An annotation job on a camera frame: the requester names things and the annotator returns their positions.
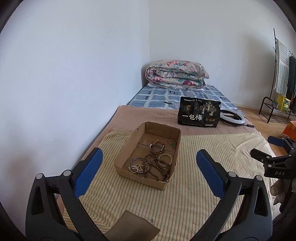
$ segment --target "yellow striped sheet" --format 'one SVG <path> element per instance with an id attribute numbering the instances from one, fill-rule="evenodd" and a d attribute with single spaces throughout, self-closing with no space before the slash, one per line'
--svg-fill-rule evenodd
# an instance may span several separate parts
<path id="1" fill-rule="evenodd" d="M 104 154 L 103 163 L 80 200 L 102 232 L 108 231 L 124 210 L 128 210 L 160 229 L 154 238 L 157 241 L 190 240 L 219 201 L 196 165 L 198 150 L 206 149 L 225 170 L 248 178 L 264 173 L 263 165 L 249 155 L 252 148 L 274 156 L 260 133 L 182 136 L 175 172 L 166 190 L 161 191 L 116 173 L 114 160 L 130 136 L 131 133 L 119 130 L 105 136 L 99 145 Z M 267 189 L 275 182 L 275 179 L 263 178 Z M 231 227 L 241 202 L 242 196 L 224 230 Z M 272 206 L 273 217 L 278 209 L 278 205 Z M 66 210 L 63 217 L 67 226 L 74 230 Z"/>

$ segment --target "brown bed sheet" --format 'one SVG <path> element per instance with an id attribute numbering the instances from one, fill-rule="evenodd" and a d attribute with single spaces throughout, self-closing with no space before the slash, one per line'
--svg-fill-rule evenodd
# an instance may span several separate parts
<path id="1" fill-rule="evenodd" d="M 176 127 L 181 130 L 184 136 L 193 135 L 216 135 L 216 134 L 237 134 L 237 133 L 250 133 L 257 132 L 255 128 L 248 126 L 232 126 L 219 122 L 216 128 L 211 127 L 196 127 L 196 126 L 183 126 L 178 124 L 177 120 L 178 110 L 165 110 L 157 108 L 144 108 L 122 105 L 118 107 L 112 120 L 106 126 L 104 131 L 98 136 L 91 147 L 88 149 L 83 159 L 91 152 L 94 147 L 97 147 L 103 138 L 110 133 L 113 129 L 133 132 L 142 123 L 151 121 L 159 124 Z"/>

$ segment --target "cardboard box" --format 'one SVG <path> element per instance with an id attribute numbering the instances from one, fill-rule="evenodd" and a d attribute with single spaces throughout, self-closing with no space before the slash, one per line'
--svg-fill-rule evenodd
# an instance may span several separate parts
<path id="1" fill-rule="evenodd" d="M 162 125 L 154 122 L 145 122 L 141 124 L 132 134 L 128 142 L 121 149 L 120 153 L 114 161 L 114 166 L 119 175 L 130 178 L 145 185 L 165 190 L 169 180 L 171 179 L 178 157 L 178 150 L 181 138 L 181 131 L 177 128 Z M 157 181 L 150 173 L 144 174 L 132 173 L 128 169 L 130 162 L 134 158 L 144 158 L 147 154 L 151 154 L 149 145 L 159 140 L 165 144 L 163 153 L 173 156 L 173 162 L 170 170 L 170 178 L 168 181 Z M 153 173 L 158 177 L 162 177 L 161 173 L 153 168 Z"/>

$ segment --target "folded quilt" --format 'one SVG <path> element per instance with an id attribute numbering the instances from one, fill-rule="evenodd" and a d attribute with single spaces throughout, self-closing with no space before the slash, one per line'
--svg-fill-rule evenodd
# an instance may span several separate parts
<path id="1" fill-rule="evenodd" d="M 209 74 L 195 62 L 161 60 L 151 64 L 145 74 L 150 83 L 163 88 L 197 89 L 205 86 Z"/>

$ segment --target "hanging clothes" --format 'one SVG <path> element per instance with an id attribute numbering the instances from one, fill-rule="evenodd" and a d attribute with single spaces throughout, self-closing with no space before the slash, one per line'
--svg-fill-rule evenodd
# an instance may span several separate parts
<path id="1" fill-rule="evenodd" d="M 286 97 L 292 100 L 296 95 L 296 59 L 291 56 L 289 61 L 289 77 Z"/>
<path id="2" fill-rule="evenodd" d="M 295 114 L 296 113 L 296 99 L 294 98 L 292 103 L 290 104 L 289 109 Z"/>
<path id="3" fill-rule="evenodd" d="M 276 41 L 276 83 L 275 90 L 281 95 L 286 95 L 289 76 L 289 50 L 278 39 Z"/>

